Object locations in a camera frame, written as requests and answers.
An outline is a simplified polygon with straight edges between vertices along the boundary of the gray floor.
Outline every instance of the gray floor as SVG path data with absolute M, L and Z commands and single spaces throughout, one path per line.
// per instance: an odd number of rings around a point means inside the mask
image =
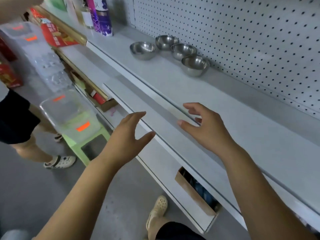
M 47 91 L 30 79 L 16 91 L 38 105 Z M 48 153 L 70 154 L 66 145 L 39 132 L 38 145 Z M 45 225 L 69 193 L 84 165 L 77 161 L 68 169 L 48 170 L 42 164 L 24 160 L 10 146 L 0 143 L 0 236 L 10 229 L 26 229 L 32 236 Z M 163 194 L 142 165 L 134 159 L 115 176 L 107 192 L 91 239 L 142 240 L 145 222 L 156 198 Z M 167 217 L 196 229 L 170 200 Z M 250 239 L 248 232 L 223 210 L 206 239 Z

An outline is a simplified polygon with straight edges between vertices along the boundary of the black shorts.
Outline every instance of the black shorts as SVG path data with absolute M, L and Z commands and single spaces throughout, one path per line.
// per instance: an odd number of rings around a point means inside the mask
M 0 102 L 0 141 L 18 144 L 30 139 L 40 119 L 29 111 L 30 102 L 10 89 Z
M 168 222 L 164 224 L 155 237 L 157 240 L 205 240 L 199 234 L 196 234 L 189 227 L 178 223 Z

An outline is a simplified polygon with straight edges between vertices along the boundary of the purple aerosol can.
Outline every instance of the purple aerosol can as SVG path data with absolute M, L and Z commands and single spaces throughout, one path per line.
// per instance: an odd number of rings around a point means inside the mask
M 101 28 L 100 28 L 100 24 L 99 24 L 99 20 L 98 20 L 98 16 L 97 16 L 96 8 L 94 7 L 94 0 L 87 0 L 87 4 L 88 4 L 88 8 L 90 10 L 94 30 L 96 32 L 100 33 Z
M 94 0 L 101 33 L 104 36 L 113 36 L 111 20 L 106 0 Z

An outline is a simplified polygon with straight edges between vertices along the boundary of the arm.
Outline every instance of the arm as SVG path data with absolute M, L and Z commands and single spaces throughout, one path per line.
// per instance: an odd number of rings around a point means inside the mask
M 23 14 L 28 8 L 40 5 L 44 0 L 0 0 L 0 24 Z
M 114 175 L 155 136 L 149 132 L 139 140 L 134 137 L 135 128 L 145 114 L 132 113 L 121 121 L 100 155 L 90 162 L 35 240 L 90 239 Z
M 250 155 L 230 136 L 219 114 L 199 103 L 183 106 L 202 118 L 193 126 L 178 121 L 183 130 L 223 162 L 231 188 L 252 239 L 315 240 L 276 194 Z

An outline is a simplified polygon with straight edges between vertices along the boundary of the forearm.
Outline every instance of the forearm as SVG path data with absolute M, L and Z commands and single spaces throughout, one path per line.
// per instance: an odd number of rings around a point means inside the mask
M 315 239 L 244 149 L 234 145 L 221 159 L 252 239 Z
M 107 189 L 118 168 L 96 158 L 84 170 L 36 240 L 90 239 Z
M 9 22 L 43 0 L 0 0 L 0 24 Z

